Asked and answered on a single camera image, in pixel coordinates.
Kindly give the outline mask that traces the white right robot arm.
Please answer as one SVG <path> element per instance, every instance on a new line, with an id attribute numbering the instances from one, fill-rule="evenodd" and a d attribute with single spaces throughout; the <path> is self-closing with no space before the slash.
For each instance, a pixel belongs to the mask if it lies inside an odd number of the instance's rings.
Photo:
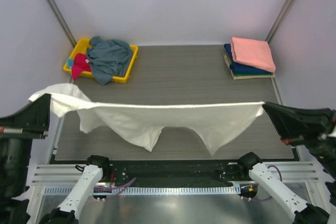
<path id="1" fill-rule="evenodd" d="M 324 172 L 335 178 L 335 110 L 299 109 L 262 102 L 281 141 L 292 147 L 304 146 L 322 165 Z M 253 152 L 237 161 L 241 172 L 263 187 L 282 207 L 292 223 L 335 223 L 335 182 L 326 182 L 331 211 L 308 203 L 276 178 Z"/>

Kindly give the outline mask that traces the yellow plastic bin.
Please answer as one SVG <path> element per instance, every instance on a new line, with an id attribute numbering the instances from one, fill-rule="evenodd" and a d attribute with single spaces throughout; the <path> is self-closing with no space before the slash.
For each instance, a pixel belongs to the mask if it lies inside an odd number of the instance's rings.
<path id="1" fill-rule="evenodd" d="M 104 40 L 99 36 L 81 38 L 63 66 L 73 80 L 94 78 L 99 84 L 127 83 L 139 47 L 122 40 Z"/>

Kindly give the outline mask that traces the cream white t shirt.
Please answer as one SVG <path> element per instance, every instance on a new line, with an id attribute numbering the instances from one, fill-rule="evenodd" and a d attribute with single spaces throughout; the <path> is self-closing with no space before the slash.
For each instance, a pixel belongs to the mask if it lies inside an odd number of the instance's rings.
<path id="1" fill-rule="evenodd" d="M 246 130 L 264 112 L 264 102 L 134 105 L 91 101 L 76 85 L 61 83 L 48 86 L 29 97 L 36 101 L 50 94 L 50 111 L 59 118 L 75 111 L 80 130 L 108 126 L 125 141 L 152 151 L 163 128 L 185 127 L 202 139 L 211 155 Z"/>

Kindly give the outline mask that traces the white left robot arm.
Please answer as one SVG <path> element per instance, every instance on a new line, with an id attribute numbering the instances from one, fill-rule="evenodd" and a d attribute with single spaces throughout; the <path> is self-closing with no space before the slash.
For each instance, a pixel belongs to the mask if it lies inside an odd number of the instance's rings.
<path id="1" fill-rule="evenodd" d="M 1 223 L 27 223 L 29 200 L 17 200 L 26 185 L 34 139 L 45 139 L 50 123 L 51 95 L 43 94 L 12 115 L 1 118 Z M 110 174 L 107 157 L 92 155 L 78 167 L 81 177 L 67 198 L 40 223 L 78 223 L 95 185 Z"/>

